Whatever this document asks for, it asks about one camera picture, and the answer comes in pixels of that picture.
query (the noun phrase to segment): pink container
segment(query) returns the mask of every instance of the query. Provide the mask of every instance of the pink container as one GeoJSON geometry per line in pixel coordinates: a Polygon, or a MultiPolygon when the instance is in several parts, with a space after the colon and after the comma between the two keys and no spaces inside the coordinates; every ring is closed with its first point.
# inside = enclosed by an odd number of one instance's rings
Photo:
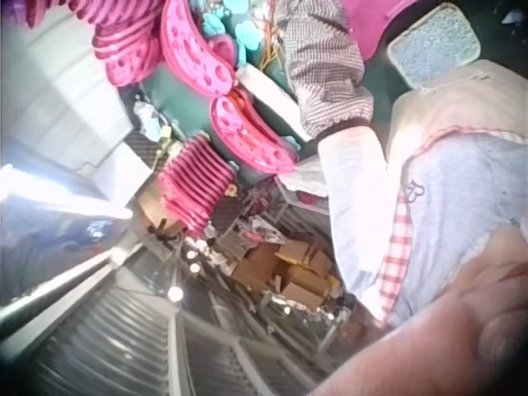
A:
{"type": "Polygon", "coordinates": [[[213,99],[210,119],[222,142],[251,167],[271,174],[293,171],[295,161],[288,150],[262,134],[244,116],[232,97],[213,99]]]}
{"type": "Polygon", "coordinates": [[[374,56],[383,32],[389,23],[417,0],[343,0],[350,22],[350,37],[357,42],[361,56],[374,56]]]}
{"type": "Polygon", "coordinates": [[[191,88],[212,97],[231,90],[233,68],[205,43],[192,20],[187,0],[165,2],[161,37],[169,69],[191,88]]]}

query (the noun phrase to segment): brown box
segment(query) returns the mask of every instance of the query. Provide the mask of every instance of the brown box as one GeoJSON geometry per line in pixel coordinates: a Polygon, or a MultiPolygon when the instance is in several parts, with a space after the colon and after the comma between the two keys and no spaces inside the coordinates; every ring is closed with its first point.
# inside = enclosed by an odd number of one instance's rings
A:
{"type": "Polygon", "coordinates": [[[315,275],[313,272],[301,266],[293,266],[290,268],[288,272],[288,283],[295,283],[321,297],[325,297],[332,286],[328,280],[315,275]]]}
{"type": "Polygon", "coordinates": [[[236,265],[232,264],[231,277],[254,292],[263,291],[267,288],[268,281],[272,280],[273,271],[279,262],[279,258],[275,256],[279,247],[274,243],[261,243],[246,258],[236,265]]]}
{"type": "Polygon", "coordinates": [[[284,290],[282,290],[282,295],[287,299],[292,299],[298,303],[306,306],[313,311],[316,310],[319,305],[324,301],[324,297],[315,295],[310,291],[303,289],[301,286],[296,285],[293,282],[290,282],[284,290]]]}
{"type": "Polygon", "coordinates": [[[276,255],[285,262],[302,265],[309,248],[310,245],[306,242],[286,239],[286,243],[280,246],[279,252],[276,255]]]}
{"type": "Polygon", "coordinates": [[[308,267],[315,271],[319,276],[325,277],[332,268],[332,260],[320,250],[315,253],[315,256],[309,261],[308,267]]]}
{"type": "Polygon", "coordinates": [[[142,188],[137,202],[144,216],[154,227],[158,227],[162,219],[167,219],[167,224],[164,229],[166,231],[176,223],[176,220],[171,219],[168,212],[162,207],[160,202],[161,196],[162,194],[158,189],[158,183],[154,179],[142,188]]]}

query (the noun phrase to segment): person's arm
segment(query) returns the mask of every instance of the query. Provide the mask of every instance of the person's arm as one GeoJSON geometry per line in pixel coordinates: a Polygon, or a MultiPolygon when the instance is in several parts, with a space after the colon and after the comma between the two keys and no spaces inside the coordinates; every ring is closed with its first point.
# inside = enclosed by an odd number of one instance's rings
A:
{"type": "Polygon", "coordinates": [[[528,263],[507,269],[472,290],[443,295],[352,357],[312,396],[495,394],[492,387],[508,371],[496,394],[526,394],[526,361],[519,378],[512,364],[528,341],[528,263]],[[513,393],[515,381],[524,390],[513,393]]]}
{"type": "Polygon", "coordinates": [[[276,20],[302,125],[318,143],[337,265],[360,294],[375,281],[393,214],[382,211],[386,163],[368,126],[373,99],[359,85],[363,59],[344,15],[340,0],[279,0],[276,20]]]}

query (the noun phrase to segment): red gingham trim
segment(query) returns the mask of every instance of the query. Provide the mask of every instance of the red gingham trim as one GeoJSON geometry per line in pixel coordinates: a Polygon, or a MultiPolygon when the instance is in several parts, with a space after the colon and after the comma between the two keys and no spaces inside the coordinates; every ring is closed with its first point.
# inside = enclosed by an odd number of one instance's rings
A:
{"type": "Polygon", "coordinates": [[[423,142],[422,146],[405,162],[402,170],[402,185],[398,193],[396,213],[394,214],[393,230],[389,238],[387,253],[383,258],[383,264],[376,281],[376,284],[379,286],[379,295],[381,296],[381,304],[384,312],[383,321],[392,312],[399,292],[402,289],[403,279],[407,273],[413,246],[413,222],[404,189],[404,186],[407,185],[408,164],[414,158],[424,154],[437,140],[443,139],[450,134],[490,134],[514,143],[528,144],[526,137],[515,132],[454,125],[430,135],[423,142]]]}

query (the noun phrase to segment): checkered sleeve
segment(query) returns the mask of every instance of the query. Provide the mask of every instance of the checkered sleeve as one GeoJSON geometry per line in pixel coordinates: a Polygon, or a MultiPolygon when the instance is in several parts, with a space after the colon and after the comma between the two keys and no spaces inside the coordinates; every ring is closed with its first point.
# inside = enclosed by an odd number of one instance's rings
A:
{"type": "Polygon", "coordinates": [[[373,99],[358,87],[365,66],[341,0],[278,0],[276,24],[306,133],[315,138],[343,121],[370,121],[373,99]]]}

